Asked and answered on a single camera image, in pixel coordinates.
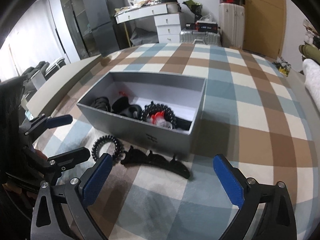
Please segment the left hand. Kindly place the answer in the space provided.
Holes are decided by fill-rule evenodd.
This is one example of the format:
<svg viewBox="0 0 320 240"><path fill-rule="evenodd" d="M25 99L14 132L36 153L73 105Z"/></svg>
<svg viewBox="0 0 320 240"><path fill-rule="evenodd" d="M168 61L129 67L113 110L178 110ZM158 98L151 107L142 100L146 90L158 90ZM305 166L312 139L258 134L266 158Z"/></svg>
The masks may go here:
<svg viewBox="0 0 320 240"><path fill-rule="evenodd" d="M45 154L43 154L40 150L35 149L34 152L37 154L38 157L47 161L48 157Z"/></svg>

